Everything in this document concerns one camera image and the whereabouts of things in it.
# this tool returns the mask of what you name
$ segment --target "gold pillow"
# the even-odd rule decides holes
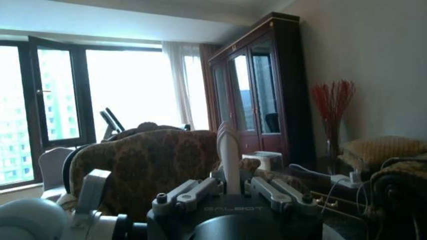
[[[414,157],[427,152],[427,144],[400,136],[359,139],[340,146],[338,156],[359,171],[375,171],[394,157]]]

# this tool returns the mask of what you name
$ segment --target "wooden cabinet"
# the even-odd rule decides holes
[[[272,12],[210,59],[211,101],[238,130],[242,153],[271,151],[283,161],[315,160],[299,17]]]

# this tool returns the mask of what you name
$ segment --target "window handle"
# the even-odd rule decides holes
[[[51,90],[40,90],[37,89],[36,93],[37,95],[43,95],[43,93],[51,93],[52,91]]]

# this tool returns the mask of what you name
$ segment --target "white chair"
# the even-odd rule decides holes
[[[39,157],[39,166],[43,177],[41,199],[56,202],[61,194],[67,193],[63,183],[63,164],[72,151],[73,150],[68,148],[57,147],[43,153]]]

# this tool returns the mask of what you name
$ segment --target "ceiling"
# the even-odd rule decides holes
[[[222,44],[292,1],[0,0],[0,35],[21,31]]]

